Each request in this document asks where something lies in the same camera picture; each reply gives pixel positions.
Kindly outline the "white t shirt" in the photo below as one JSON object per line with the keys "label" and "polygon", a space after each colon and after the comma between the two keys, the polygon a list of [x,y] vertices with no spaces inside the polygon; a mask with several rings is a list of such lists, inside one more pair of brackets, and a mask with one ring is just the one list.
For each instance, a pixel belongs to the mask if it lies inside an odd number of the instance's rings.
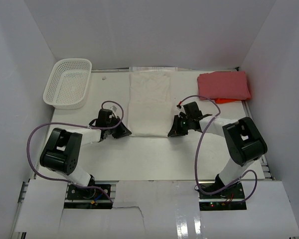
{"label": "white t shirt", "polygon": [[130,73],[128,128],[135,137],[167,137],[172,122],[168,72]]}

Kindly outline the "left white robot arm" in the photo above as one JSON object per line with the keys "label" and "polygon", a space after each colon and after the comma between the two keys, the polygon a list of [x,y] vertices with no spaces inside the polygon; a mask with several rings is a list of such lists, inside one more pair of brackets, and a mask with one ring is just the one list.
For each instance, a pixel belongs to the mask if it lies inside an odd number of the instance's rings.
{"label": "left white robot arm", "polygon": [[95,194],[94,177],[78,165],[81,146],[102,142],[108,136],[120,139],[131,134],[121,118],[115,114],[114,107],[100,109],[98,117],[93,119],[87,128],[54,128],[40,156],[40,166],[79,186],[78,193],[89,199]]}

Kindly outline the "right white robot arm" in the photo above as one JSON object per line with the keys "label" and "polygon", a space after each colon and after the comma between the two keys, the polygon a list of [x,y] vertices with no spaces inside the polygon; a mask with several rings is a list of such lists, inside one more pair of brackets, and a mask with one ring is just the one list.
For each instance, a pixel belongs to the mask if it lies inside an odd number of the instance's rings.
{"label": "right white robot arm", "polygon": [[[190,130],[201,133],[194,160],[195,190],[205,195],[216,194],[222,199],[228,198],[233,193],[233,185],[249,172],[247,168],[267,153],[267,144],[250,117],[233,120],[220,118],[220,112],[214,116],[204,115],[196,102],[177,107],[184,111],[174,116],[167,136],[185,136]],[[214,184],[203,188],[198,180],[198,155],[206,133],[225,139],[230,158],[223,170],[216,175]]]}

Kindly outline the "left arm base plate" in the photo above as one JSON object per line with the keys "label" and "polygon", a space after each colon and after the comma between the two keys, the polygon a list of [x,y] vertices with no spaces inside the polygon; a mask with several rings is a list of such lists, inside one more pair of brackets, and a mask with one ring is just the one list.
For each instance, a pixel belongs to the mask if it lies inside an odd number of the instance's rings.
{"label": "left arm base plate", "polygon": [[107,210],[112,203],[99,189],[80,189],[69,185],[64,202],[65,209]]}

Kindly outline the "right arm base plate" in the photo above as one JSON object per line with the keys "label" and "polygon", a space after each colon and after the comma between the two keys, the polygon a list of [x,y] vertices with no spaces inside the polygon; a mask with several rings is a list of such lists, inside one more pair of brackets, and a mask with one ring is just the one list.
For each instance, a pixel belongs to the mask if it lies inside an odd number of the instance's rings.
{"label": "right arm base plate", "polygon": [[247,210],[246,202],[239,203],[245,199],[241,182],[214,195],[202,194],[197,186],[194,189],[199,195],[199,209],[201,212]]}

